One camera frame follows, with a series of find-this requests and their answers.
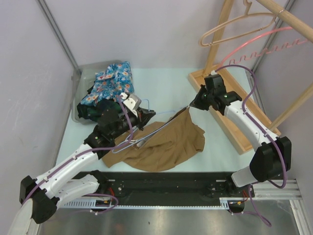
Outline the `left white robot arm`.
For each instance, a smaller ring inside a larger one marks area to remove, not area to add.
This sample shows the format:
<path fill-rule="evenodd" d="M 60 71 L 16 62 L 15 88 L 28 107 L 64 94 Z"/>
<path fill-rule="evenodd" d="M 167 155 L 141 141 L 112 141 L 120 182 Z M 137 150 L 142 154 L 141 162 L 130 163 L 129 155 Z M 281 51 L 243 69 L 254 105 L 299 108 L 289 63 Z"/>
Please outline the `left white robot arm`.
<path fill-rule="evenodd" d="M 105 110 L 97 120 L 93 132 L 67 159 L 46 173 L 21 181 L 20 203 L 32 201 L 30 217 L 37 224 L 49 220 L 63 204 L 86 194 L 104 195 L 108 190 L 106 178 L 95 170 L 85 178 L 74 180 L 85 166 L 101 159 L 115 148 L 115 139 L 125 132 L 143 127 L 155 116 L 154 110 L 137 108 L 119 113 Z"/>

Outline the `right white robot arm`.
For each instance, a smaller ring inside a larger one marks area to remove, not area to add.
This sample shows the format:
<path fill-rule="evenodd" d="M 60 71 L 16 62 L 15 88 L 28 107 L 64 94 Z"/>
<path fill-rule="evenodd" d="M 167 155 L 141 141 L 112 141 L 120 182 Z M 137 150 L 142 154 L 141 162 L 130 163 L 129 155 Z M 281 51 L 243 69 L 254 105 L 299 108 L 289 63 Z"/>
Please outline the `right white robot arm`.
<path fill-rule="evenodd" d="M 200 110 L 213 108 L 231 120 L 250 141 L 255 153 L 250 164 L 234 172 L 225 184 L 230 196 L 238 196 L 245 186 L 271 181 L 278 175 L 283 176 L 284 188 L 287 171 L 291 168 L 291 141 L 288 137 L 279 137 L 267 129 L 247 108 L 242 98 L 235 92 L 227 92 L 219 74 L 204 79 L 191 107 Z"/>

